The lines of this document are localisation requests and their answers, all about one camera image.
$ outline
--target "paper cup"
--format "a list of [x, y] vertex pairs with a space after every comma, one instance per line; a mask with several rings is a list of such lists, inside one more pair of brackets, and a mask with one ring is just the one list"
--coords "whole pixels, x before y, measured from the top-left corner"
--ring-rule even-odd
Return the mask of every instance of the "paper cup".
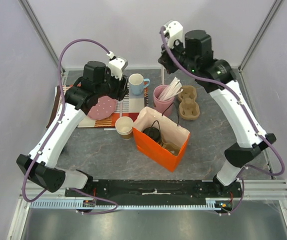
[[131, 139], [133, 137], [134, 121], [128, 116], [122, 116], [115, 122], [115, 129], [123, 139]]

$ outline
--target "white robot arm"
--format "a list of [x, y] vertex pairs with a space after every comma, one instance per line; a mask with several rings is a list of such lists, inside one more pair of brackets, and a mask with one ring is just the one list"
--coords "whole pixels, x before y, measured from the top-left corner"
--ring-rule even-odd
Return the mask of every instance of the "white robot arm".
[[[276, 137], [273, 133], [266, 133], [255, 119], [241, 93], [239, 83], [229, 63], [222, 59], [213, 58], [210, 35], [204, 30], [192, 30], [184, 35], [183, 26], [178, 21], [166, 23], [163, 34], [167, 38], [166, 44], [171, 50], [173, 57], [184, 70], [196, 77], [215, 80], [212, 81], [215, 83], [198, 79], [195, 81], [203, 86], [206, 92], [220, 106], [236, 136], [236, 143], [224, 152], [227, 160], [213, 179], [215, 183], [218, 183], [219, 188], [223, 189], [236, 180], [245, 164], [268, 147], [255, 132], [242, 106], [248, 111], [250, 119], [261, 136], [264, 136], [271, 144], [276, 141]], [[164, 45], [161, 46], [161, 57], [158, 59], [158, 62], [165, 67], [169, 74], [178, 70]], [[239, 100], [230, 91], [216, 84], [216, 82], [225, 84], [233, 90]]]
[[128, 78], [123, 75], [127, 60], [114, 56], [112, 52], [108, 56], [108, 66], [98, 61], [89, 61], [84, 66], [83, 76], [65, 94], [63, 118], [60, 120], [61, 105], [40, 142], [28, 155], [20, 154], [17, 158], [19, 168], [26, 174], [31, 162], [37, 157], [28, 179], [49, 192], [53, 193], [59, 188], [82, 189], [85, 186], [89, 178], [85, 173], [56, 168], [59, 155], [74, 129], [97, 104], [98, 98], [109, 96], [120, 101], [128, 93]]

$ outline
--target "striped placemat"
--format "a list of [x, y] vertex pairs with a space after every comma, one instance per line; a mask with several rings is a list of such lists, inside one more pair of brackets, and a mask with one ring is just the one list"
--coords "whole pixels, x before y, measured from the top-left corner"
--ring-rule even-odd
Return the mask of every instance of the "striped placemat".
[[[73, 85], [64, 85], [63, 91], [66, 91], [71, 88]], [[47, 127], [50, 126], [52, 121], [55, 119], [55, 116], [59, 110], [60, 105], [62, 104], [62, 98], [60, 95], [59, 86], [56, 89], [56, 97], [54, 100], [54, 106], [52, 109], [50, 121]], [[134, 96], [131, 93], [127, 94], [123, 99], [122, 104], [122, 115], [130, 117], [135, 121], [139, 115], [139, 112], [146, 106], [149, 105], [148, 99], [148, 89], [145, 88], [142, 95]], [[120, 117], [120, 102], [117, 102], [116, 109], [114, 113], [102, 120], [93, 120], [86, 116], [78, 125], [78, 128], [114, 128], [117, 119]]]

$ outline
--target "black bag handle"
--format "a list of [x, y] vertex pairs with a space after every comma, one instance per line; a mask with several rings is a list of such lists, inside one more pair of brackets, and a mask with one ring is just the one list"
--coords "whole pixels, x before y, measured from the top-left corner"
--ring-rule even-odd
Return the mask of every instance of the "black bag handle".
[[149, 128], [149, 131], [148, 131], [148, 133], [147, 133], [147, 135], [148, 135], [148, 136], [149, 136], [149, 134], [150, 134], [150, 132], [151, 132], [151, 130], [152, 130], [153, 125], [155, 124], [155, 122], [157, 122], [157, 123], [158, 123], [159, 131], [160, 131], [160, 136], [162, 135], [162, 130], [160, 129], [159, 121], [158, 121], [158, 120], [155, 120], [155, 121], [152, 123], [151, 127]]
[[177, 116], [178, 116], [178, 122], [177, 122], [177, 127], [179, 126], [179, 110], [176, 108], [176, 105], [175, 105], [175, 102], [172, 102], [172, 104], [170, 104], [165, 111], [163, 111], [163, 113], [161, 114], [161, 116], [163, 116], [165, 114], [165, 112], [171, 107], [171, 105], [174, 105], [174, 108], [176, 109], [176, 112], [177, 112]]

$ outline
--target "blue mug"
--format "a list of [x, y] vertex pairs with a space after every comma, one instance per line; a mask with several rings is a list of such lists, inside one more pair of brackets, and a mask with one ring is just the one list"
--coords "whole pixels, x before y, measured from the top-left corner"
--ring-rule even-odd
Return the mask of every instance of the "blue mug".
[[130, 91], [133, 93], [133, 95], [140, 95], [144, 91], [146, 87], [149, 86], [150, 80], [148, 78], [144, 79], [144, 77], [139, 74], [132, 74], [129, 79], [129, 86]]

